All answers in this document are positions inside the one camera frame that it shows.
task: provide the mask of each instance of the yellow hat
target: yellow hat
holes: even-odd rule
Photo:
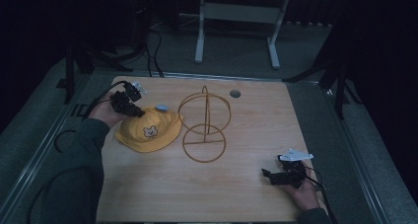
[[[144,115],[122,122],[114,136],[137,152],[154,152],[172,143],[181,130],[179,114],[155,107],[143,108]]]

